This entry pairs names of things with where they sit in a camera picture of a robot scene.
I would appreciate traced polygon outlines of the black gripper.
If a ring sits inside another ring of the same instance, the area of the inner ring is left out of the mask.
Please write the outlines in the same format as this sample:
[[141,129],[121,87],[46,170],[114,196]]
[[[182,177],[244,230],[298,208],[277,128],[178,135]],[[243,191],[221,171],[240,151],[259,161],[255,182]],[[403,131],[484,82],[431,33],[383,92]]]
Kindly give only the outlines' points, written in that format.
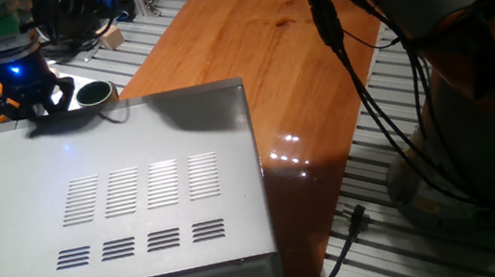
[[[57,79],[51,72],[38,42],[0,52],[0,83],[9,97],[0,96],[0,114],[14,121],[44,115],[41,106],[21,107],[20,101],[44,98],[48,114],[67,112],[75,90],[71,77]],[[57,102],[52,99],[55,88],[61,93]]]

